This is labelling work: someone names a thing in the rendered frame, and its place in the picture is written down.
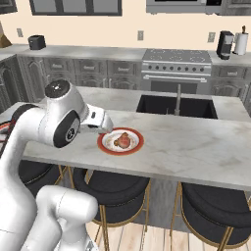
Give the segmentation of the black toaster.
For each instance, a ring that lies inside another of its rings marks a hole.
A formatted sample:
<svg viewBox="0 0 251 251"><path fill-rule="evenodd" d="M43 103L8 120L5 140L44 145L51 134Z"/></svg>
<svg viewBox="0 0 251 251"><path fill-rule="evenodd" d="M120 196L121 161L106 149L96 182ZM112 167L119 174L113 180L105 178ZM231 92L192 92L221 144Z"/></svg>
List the black toaster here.
<svg viewBox="0 0 251 251"><path fill-rule="evenodd" d="M28 38L29 48L31 50L41 50L46 47L43 35L32 35Z"/></svg>

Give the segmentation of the red rimmed plate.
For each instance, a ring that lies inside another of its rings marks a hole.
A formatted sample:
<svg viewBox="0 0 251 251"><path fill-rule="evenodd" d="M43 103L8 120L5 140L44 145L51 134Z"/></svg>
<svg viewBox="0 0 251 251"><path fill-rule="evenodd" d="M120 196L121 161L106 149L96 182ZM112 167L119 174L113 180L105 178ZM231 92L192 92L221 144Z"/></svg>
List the red rimmed plate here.
<svg viewBox="0 0 251 251"><path fill-rule="evenodd" d="M0 146L2 146L9 138L13 128L11 121L6 121L0 124Z"/></svg>
<svg viewBox="0 0 251 251"><path fill-rule="evenodd" d="M114 141L124 132L126 132L130 138L130 145L126 149L114 145ZM115 127L110 133L100 133L97 139L97 145L100 150L115 156L133 154L140 150L143 144L144 137L141 133L129 127Z"/></svg>

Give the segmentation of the black coffee machine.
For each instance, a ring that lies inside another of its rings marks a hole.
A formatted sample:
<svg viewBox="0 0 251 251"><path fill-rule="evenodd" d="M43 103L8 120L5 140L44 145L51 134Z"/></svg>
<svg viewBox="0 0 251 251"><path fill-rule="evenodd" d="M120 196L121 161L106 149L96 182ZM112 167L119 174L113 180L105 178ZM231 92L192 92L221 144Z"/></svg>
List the black coffee machine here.
<svg viewBox="0 0 251 251"><path fill-rule="evenodd" d="M228 60L231 52L231 46L234 35L228 30L222 30L217 47L217 55L222 60Z"/></svg>

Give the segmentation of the brown wedge-shaped object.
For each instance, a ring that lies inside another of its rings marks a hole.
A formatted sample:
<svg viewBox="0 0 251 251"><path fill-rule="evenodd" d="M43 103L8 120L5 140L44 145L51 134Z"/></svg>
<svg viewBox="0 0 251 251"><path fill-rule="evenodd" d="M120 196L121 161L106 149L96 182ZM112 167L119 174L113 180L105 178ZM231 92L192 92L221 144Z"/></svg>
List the brown wedge-shaped object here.
<svg viewBox="0 0 251 251"><path fill-rule="evenodd" d="M4 34L2 24L0 23L0 48L6 48L11 46L11 41L7 38L7 36Z"/></svg>

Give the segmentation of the black round bar stool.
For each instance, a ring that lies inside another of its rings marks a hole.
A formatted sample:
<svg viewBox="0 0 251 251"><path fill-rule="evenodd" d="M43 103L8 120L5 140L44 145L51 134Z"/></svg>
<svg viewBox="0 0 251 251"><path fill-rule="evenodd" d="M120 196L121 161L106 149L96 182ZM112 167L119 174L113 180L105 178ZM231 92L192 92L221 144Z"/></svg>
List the black round bar stool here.
<svg viewBox="0 0 251 251"><path fill-rule="evenodd" d="M66 166L21 160L19 175L26 188L33 197L36 197L39 189L44 185L58 184L67 169Z"/></svg>
<svg viewBox="0 0 251 251"><path fill-rule="evenodd" d="M187 182L178 182L170 236L173 236L176 206L188 229L217 251L244 245L251 237L251 210L245 192Z"/></svg>
<svg viewBox="0 0 251 251"><path fill-rule="evenodd" d="M105 251L110 251L108 228L131 223L145 212L144 230L149 221L151 180L144 176L94 171L75 168L73 182L77 191L85 192L98 201L98 213L93 222L102 229Z"/></svg>

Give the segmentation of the grey wall cupboard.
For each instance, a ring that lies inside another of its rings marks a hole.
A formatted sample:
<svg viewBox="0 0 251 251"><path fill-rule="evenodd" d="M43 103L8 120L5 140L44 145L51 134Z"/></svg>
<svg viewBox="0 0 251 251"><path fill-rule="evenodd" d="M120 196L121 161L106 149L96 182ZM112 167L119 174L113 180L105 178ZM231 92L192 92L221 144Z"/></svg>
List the grey wall cupboard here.
<svg viewBox="0 0 251 251"><path fill-rule="evenodd" d="M223 0L222 16L251 16L251 0Z"/></svg>
<svg viewBox="0 0 251 251"><path fill-rule="evenodd" d="M17 12L15 0L0 0L0 15Z"/></svg>

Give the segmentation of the black sink basin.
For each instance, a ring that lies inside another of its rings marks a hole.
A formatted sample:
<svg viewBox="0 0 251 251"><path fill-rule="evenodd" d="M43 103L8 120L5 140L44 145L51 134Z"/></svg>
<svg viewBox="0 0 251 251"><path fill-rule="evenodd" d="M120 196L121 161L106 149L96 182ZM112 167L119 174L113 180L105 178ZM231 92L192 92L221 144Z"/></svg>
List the black sink basin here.
<svg viewBox="0 0 251 251"><path fill-rule="evenodd" d="M138 113L173 115L176 108L176 98L166 96L142 95L136 111ZM182 98L179 114L182 117L214 119L218 118L214 103L207 99Z"/></svg>

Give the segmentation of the grey glass wall cupboards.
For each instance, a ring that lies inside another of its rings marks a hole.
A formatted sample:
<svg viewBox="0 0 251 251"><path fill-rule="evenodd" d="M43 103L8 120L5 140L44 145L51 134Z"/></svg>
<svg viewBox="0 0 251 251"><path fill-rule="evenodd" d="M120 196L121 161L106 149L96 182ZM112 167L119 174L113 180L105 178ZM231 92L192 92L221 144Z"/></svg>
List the grey glass wall cupboards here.
<svg viewBox="0 0 251 251"><path fill-rule="evenodd" d="M29 0L34 16L120 16L122 0Z"/></svg>

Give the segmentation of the grey base cupboard run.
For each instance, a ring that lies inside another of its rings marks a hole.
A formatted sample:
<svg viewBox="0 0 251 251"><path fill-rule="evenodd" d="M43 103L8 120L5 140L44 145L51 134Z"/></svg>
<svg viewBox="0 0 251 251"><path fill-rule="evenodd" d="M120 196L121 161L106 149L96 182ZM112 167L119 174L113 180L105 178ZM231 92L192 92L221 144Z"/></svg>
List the grey base cupboard run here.
<svg viewBox="0 0 251 251"><path fill-rule="evenodd" d="M20 53L0 63L0 113L16 102L40 102L45 86L63 78L77 86L138 89L143 52L82 58Z"/></svg>
<svg viewBox="0 0 251 251"><path fill-rule="evenodd" d="M238 97L251 117L251 67L214 65L211 94Z"/></svg>

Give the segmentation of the stainless steel microwave oven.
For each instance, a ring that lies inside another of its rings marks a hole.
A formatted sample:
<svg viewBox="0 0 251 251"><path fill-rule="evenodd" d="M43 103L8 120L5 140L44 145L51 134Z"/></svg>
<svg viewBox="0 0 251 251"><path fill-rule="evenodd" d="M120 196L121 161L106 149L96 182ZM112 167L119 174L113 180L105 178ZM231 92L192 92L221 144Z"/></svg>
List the stainless steel microwave oven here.
<svg viewBox="0 0 251 251"><path fill-rule="evenodd" d="M152 15L205 13L221 11L222 0L146 0L146 12Z"/></svg>

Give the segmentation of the white paper towel roll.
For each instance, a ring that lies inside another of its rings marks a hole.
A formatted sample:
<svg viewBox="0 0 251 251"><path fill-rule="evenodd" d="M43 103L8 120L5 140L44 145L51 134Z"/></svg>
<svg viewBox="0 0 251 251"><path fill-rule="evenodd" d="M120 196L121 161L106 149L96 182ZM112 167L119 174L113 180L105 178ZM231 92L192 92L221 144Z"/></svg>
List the white paper towel roll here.
<svg viewBox="0 0 251 251"><path fill-rule="evenodd" d="M235 35L235 47L233 53L243 56L246 53L247 41L249 34L246 32L246 26L242 27L242 31Z"/></svg>

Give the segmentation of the stainless steel range oven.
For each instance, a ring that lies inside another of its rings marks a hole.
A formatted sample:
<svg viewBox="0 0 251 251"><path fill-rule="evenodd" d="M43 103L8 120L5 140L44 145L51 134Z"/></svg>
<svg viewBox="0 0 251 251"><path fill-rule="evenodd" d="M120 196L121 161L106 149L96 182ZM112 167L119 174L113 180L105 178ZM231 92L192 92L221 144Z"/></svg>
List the stainless steel range oven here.
<svg viewBox="0 0 251 251"><path fill-rule="evenodd" d="M146 91L210 94L212 61L205 50L147 49L140 88Z"/></svg>

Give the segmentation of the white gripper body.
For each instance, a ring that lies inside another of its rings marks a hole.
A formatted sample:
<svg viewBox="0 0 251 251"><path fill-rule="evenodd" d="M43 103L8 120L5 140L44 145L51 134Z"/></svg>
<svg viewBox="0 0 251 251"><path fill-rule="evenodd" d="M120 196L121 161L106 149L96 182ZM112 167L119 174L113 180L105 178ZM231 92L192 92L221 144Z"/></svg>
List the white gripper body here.
<svg viewBox="0 0 251 251"><path fill-rule="evenodd" d="M99 133L110 133L113 130L114 124L107 113L104 114L103 121L98 127Z"/></svg>

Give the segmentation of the grey sink tap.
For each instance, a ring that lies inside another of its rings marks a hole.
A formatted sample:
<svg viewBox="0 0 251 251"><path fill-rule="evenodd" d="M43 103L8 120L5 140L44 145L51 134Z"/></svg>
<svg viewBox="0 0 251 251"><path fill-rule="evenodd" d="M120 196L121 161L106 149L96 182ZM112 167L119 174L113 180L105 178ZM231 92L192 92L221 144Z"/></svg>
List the grey sink tap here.
<svg viewBox="0 0 251 251"><path fill-rule="evenodd" d="M175 116L179 116L180 96L181 96L181 86L180 86L180 84L179 84L179 85L177 86Z"/></svg>

